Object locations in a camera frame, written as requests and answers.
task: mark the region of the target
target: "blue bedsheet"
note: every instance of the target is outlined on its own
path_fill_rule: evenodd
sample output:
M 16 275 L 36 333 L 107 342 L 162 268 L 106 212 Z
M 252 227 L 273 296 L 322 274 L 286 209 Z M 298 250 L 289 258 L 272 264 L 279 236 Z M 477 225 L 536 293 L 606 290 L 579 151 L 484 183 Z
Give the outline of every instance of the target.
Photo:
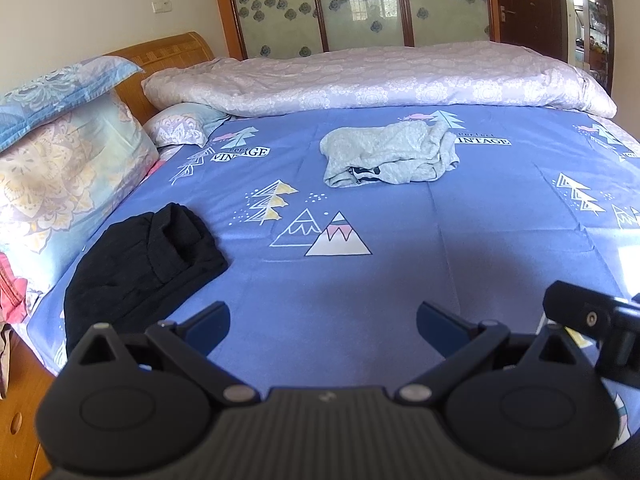
M 459 136 L 456 170 L 431 184 L 325 186 L 325 134 L 411 116 L 449 122 Z M 415 327 L 422 301 L 534 333 L 555 280 L 624 298 L 640 292 L 639 190 L 638 159 L 583 113 L 316 110 L 233 121 L 203 150 L 183 147 L 87 247 L 111 223 L 184 204 L 230 261 L 172 316 L 229 305 L 230 333 L 210 359 L 264 394 L 279 385 L 395 390 L 440 360 Z M 53 370 L 64 362 L 61 312 L 75 266 L 28 324 Z M 594 358 L 594 346 L 581 344 Z M 640 392 L 607 386 L 620 396 L 621 435 L 633 433 Z

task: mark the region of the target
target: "door handle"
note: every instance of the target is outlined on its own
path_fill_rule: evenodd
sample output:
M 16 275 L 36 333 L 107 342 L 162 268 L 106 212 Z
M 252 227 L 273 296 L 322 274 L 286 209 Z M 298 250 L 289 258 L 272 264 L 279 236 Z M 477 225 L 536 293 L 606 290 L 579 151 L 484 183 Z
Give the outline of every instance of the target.
M 507 13 L 509 14 L 517 14 L 517 12 L 515 10 L 508 10 L 504 8 L 504 5 L 500 6 L 500 19 L 502 20 L 502 22 L 506 22 L 507 21 Z

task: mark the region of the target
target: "pillow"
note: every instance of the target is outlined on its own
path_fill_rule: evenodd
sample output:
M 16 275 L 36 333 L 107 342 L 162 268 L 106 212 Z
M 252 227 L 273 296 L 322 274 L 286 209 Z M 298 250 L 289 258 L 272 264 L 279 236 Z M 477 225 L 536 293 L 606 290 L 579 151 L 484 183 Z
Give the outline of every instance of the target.
M 142 69 L 101 56 L 65 66 L 0 97 L 0 152 L 41 124 L 106 94 Z
M 145 131 L 158 148 L 171 144 L 197 144 L 203 148 L 213 130 L 228 118 L 207 105 L 180 103 L 150 118 Z
M 27 310 L 157 159 L 156 147 L 114 91 L 0 153 L 0 253 L 14 280 L 27 280 Z

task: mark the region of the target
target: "folded comforter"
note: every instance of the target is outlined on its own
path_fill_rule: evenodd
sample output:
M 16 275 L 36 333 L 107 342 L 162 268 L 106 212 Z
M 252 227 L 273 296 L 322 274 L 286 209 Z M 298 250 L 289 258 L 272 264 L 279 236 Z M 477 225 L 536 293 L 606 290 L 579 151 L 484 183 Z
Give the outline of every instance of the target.
M 322 108 L 482 104 L 551 106 L 612 118 L 587 73 L 521 46 L 489 41 L 372 47 L 297 59 L 215 59 L 143 81 L 158 109 L 181 102 L 241 117 Z

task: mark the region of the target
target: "brown door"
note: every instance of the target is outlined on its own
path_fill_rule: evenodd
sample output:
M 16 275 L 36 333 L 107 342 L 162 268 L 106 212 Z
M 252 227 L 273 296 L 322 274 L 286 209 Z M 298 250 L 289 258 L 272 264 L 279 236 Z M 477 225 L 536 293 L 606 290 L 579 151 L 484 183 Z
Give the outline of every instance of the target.
M 498 6 L 503 43 L 566 61 L 566 0 L 498 0 Z

